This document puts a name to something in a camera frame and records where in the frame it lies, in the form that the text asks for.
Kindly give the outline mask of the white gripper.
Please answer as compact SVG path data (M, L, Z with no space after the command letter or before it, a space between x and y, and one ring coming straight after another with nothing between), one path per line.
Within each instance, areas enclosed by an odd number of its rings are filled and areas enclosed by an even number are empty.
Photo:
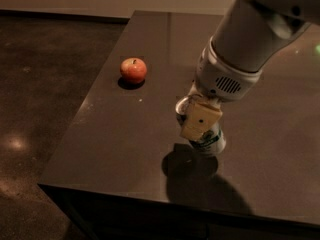
M244 72L228 65L217 54L210 38L203 49L195 71L191 94L197 94L208 100L233 102L242 99L258 82L262 70ZM222 117L219 108L192 102L186 109L180 135L191 141L198 141Z

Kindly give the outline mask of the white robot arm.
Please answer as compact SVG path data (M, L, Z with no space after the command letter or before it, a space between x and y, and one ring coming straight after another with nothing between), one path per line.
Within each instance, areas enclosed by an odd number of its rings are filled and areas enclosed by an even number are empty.
M235 0L199 58L181 136L200 141L221 104L242 99L264 64L319 21L320 0Z

